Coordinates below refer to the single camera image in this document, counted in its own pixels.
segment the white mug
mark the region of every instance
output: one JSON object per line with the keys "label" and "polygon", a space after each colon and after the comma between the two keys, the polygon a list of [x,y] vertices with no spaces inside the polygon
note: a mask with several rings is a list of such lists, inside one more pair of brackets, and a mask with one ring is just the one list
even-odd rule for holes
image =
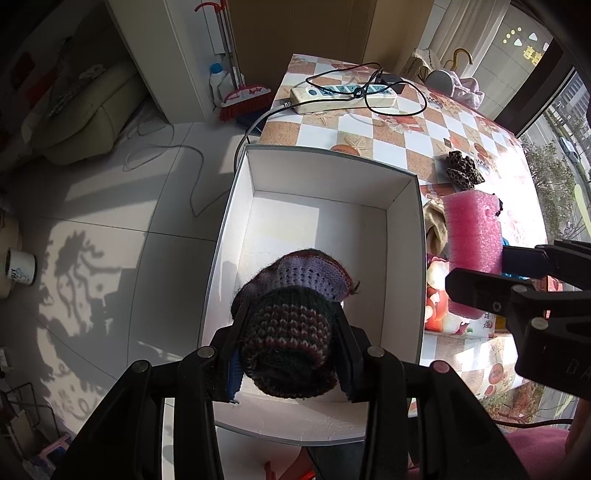
{"label": "white mug", "polygon": [[4,273],[10,280],[30,285],[37,273],[35,255],[9,248],[4,264]]}

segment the knitted hat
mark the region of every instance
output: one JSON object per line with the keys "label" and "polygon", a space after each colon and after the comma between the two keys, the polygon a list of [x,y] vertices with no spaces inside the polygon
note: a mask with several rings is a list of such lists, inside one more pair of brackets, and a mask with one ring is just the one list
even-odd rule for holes
{"label": "knitted hat", "polygon": [[335,312],[322,295],[305,287],[273,290],[245,321],[240,360],[261,391],[309,398],[336,385],[330,358]]}
{"label": "knitted hat", "polygon": [[271,290],[291,286],[311,288],[329,301],[342,301],[357,289],[334,258],[313,248],[299,250],[284,255],[245,284],[232,302],[232,317],[243,301],[254,303]]}

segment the blue bottle cap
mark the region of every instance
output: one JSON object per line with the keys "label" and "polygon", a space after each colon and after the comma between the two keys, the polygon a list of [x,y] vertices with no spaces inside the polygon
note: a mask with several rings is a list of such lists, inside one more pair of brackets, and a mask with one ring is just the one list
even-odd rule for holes
{"label": "blue bottle cap", "polygon": [[222,70],[222,65],[219,63],[214,63],[212,66],[209,67],[209,71],[211,73],[220,73]]}

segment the pink sponge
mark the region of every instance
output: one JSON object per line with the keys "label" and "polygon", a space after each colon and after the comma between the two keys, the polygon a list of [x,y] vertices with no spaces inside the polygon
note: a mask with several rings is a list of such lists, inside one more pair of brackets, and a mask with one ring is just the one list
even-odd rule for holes
{"label": "pink sponge", "polygon": [[[467,268],[500,274],[503,237],[498,220],[499,199],[478,190],[466,190],[443,198],[449,242],[450,270]],[[449,311],[477,319],[484,312],[450,300]]]}

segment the checkered tablecloth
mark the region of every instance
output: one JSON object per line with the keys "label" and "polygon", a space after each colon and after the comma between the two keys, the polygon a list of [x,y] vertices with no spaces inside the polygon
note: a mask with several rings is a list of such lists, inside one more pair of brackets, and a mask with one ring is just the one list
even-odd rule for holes
{"label": "checkered tablecloth", "polygon": [[[336,60],[295,54],[275,96],[273,108],[290,97],[293,86],[311,75],[353,66]],[[314,80],[318,85],[365,83],[374,70],[360,67],[329,73]],[[445,172],[444,158],[452,150],[474,158],[485,178],[479,190],[495,193],[503,202],[499,220],[503,236],[511,245],[533,247],[546,241],[544,221],[530,170],[515,136],[483,115],[454,100],[416,85],[427,98],[427,109],[409,117],[391,117],[367,108],[331,110],[298,115],[293,110],[267,120],[260,143],[333,148],[347,145],[360,156],[395,165],[418,175],[423,203],[456,190]],[[422,99],[410,85],[384,113],[412,113]],[[446,360],[479,397],[521,384],[515,375],[517,358],[510,336],[466,339],[426,333],[421,363]],[[502,378],[496,382],[501,364]],[[495,375],[490,375],[495,368]]]}

